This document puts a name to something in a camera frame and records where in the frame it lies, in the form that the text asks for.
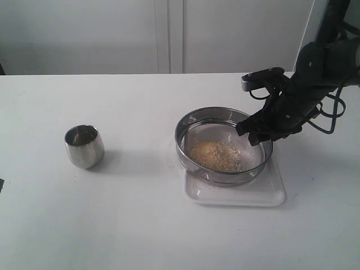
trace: white table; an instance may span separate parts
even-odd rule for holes
[[[335,134],[306,124],[275,143],[283,205],[186,198],[166,158],[176,123],[204,106],[257,111],[240,76],[0,76],[0,269],[360,269],[357,87]],[[83,123],[107,149],[92,171],[64,147]]]

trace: metal cup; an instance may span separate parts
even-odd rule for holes
[[[104,157],[104,144],[99,131],[92,125],[78,125],[65,134],[67,155],[71,162],[83,169],[98,164]]]

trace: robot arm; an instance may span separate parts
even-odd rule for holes
[[[305,123],[331,134],[336,119],[345,110],[345,102],[340,99],[341,90],[345,86],[360,85],[359,70],[360,38],[354,38],[331,44],[307,44],[299,53],[296,71],[291,78],[286,77],[280,67],[243,76],[242,88],[253,98],[256,97],[252,91],[263,87],[269,95],[256,98],[265,99],[265,104],[261,110],[236,125],[238,134],[249,133],[253,146],[298,133]],[[336,95],[330,94],[336,89]],[[321,101],[325,97],[334,100],[333,114],[322,111]],[[339,114],[338,104],[343,107]],[[311,121],[319,114],[332,118],[330,130],[322,129]]]

